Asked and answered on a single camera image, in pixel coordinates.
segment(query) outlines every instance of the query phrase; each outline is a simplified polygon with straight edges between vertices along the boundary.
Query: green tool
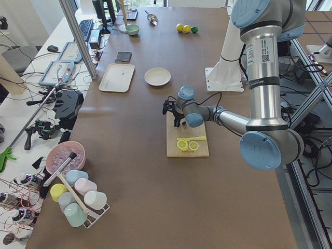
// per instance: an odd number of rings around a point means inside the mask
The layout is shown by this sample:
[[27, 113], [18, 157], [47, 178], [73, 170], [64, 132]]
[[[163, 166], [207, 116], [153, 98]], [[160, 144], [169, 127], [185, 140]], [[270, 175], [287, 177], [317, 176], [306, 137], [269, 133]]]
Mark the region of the green tool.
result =
[[32, 117], [28, 120], [28, 122], [25, 124], [25, 126], [22, 128], [22, 130], [19, 132], [19, 134], [15, 137], [15, 139], [11, 142], [11, 144], [6, 148], [6, 150], [0, 154], [0, 173], [2, 173], [5, 170], [7, 158], [16, 160], [16, 158], [11, 155], [12, 147], [17, 142], [17, 140], [22, 135], [22, 133], [25, 132], [26, 128], [29, 126], [31, 121], [35, 118], [35, 116], [40, 111], [40, 109], [43, 107], [43, 105], [47, 102], [47, 100], [55, 92], [55, 90], [57, 89], [59, 84], [63, 84], [62, 78], [59, 78], [58, 83], [52, 88], [52, 90], [49, 92], [49, 94], [45, 97], [44, 101], [40, 104], [38, 109], [34, 112]]

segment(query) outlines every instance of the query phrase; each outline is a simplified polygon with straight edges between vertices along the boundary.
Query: wooden cutting board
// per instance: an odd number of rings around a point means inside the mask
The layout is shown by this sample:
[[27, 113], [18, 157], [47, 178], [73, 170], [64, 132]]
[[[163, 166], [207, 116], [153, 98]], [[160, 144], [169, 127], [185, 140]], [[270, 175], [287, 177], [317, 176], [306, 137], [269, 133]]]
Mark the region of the wooden cutting board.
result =
[[188, 124], [180, 125], [180, 127], [174, 126], [174, 116], [171, 112], [166, 114], [166, 141], [167, 141], [167, 157], [208, 157], [209, 148], [208, 141], [196, 141], [199, 144], [198, 150], [192, 151], [190, 149], [181, 151], [176, 146], [178, 137], [196, 137], [206, 136], [205, 124], [199, 127], [191, 128]]

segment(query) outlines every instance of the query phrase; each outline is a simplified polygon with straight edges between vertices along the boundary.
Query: white cup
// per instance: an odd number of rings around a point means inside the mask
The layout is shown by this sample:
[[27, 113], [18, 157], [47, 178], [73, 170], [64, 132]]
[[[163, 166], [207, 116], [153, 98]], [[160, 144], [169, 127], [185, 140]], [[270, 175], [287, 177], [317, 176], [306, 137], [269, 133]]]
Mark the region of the white cup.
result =
[[97, 191], [89, 191], [84, 196], [84, 203], [95, 210], [102, 209], [107, 202], [105, 193]]

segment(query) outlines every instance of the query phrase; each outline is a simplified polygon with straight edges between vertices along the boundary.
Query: monitor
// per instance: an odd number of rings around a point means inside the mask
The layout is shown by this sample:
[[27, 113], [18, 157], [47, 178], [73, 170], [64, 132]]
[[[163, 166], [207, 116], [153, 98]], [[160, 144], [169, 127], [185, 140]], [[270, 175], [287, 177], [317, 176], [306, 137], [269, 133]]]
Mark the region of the monitor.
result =
[[103, 22], [103, 28], [101, 29], [101, 33], [109, 34], [110, 31], [108, 30], [108, 26], [107, 26], [107, 18], [106, 18], [105, 9], [104, 9], [104, 2], [107, 3], [108, 12], [110, 15], [109, 22], [115, 23], [115, 13], [114, 13], [113, 4], [112, 4], [111, 0], [92, 0], [95, 12], [97, 14], [97, 18], [101, 19]]

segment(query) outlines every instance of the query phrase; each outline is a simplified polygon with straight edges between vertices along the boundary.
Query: computer mouse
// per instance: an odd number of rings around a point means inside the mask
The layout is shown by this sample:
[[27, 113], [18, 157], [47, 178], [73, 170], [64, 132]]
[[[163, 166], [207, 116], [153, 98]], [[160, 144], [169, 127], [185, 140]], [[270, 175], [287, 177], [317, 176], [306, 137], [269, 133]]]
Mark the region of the computer mouse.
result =
[[59, 50], [59, 48], [54, 45], [50, 45], [47, 47], [47, 51], [49, 51], [49, 52], [58, 52], [58, 50]]

